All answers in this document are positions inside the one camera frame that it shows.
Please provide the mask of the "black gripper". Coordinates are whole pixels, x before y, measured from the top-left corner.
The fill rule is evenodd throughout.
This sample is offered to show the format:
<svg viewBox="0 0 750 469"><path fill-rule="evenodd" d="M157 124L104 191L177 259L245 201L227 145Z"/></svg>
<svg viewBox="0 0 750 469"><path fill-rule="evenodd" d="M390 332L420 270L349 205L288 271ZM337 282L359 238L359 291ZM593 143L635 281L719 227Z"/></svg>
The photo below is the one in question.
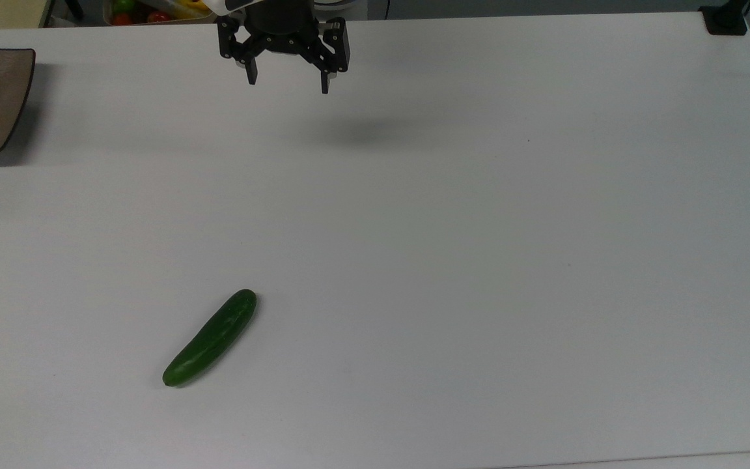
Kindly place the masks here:
<svg viewBox="0 0 750 469"><path fill-rule="evenodd" d="M244 17L217 17L218 47L220 56L245 70L249 84L258 80L256 57L262 51L303 56L320 71L323 94L337 74L348 71L346 19L321 23L313 1L256 1L242 12Z"/></svg>

